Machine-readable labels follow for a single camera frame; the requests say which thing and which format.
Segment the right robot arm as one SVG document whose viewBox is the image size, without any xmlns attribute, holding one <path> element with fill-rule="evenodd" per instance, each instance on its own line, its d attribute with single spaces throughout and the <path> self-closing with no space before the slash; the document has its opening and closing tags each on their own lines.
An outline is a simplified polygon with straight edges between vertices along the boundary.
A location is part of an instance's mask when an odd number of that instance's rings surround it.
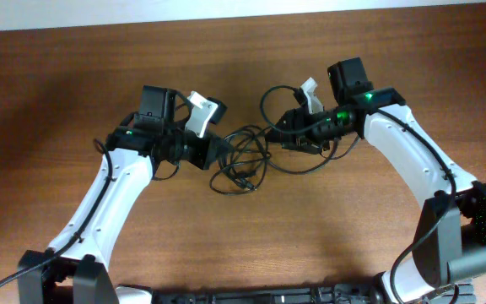
<svg viewBox="0 0 486 304">
<path fill-rule="evenodd" d="M 316 155 L 354 133 L 386 157 L 421 209 L 413 241 L 391 269 L 368 285 L 339 285 L 337 300 L 468 302 L 468 281 L 486 274 L 486 182 L 435 143 L 395 89 L 375 88 L 359 58 L 337 62 L 327 73 L 337 106 L 325 109 L 308 79 L 294 90 L 298 107 L 271 125 L 267 141 Z"/>
</svg>

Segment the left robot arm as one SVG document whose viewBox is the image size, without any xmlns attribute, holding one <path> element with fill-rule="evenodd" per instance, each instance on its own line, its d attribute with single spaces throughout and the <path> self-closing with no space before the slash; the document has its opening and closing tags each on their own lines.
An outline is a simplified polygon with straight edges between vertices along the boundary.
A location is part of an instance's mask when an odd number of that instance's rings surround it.
<svg viewBox="0 0 486 304">
<path fill-rule="evenodd" d="M 73 217 L 44 252 L 19 261 L 22 303 L 151 303 L 154 293 L 137 285 L 114 286 L 111 254 L 141 192 L 163 161 L 187 161 L 207 170 L 230 146 L 207 130 L 227 107 L 196 91 L 144 86 L 137 111 L 127 115 L 104 143 L 99 171 Z"/>
</svg>

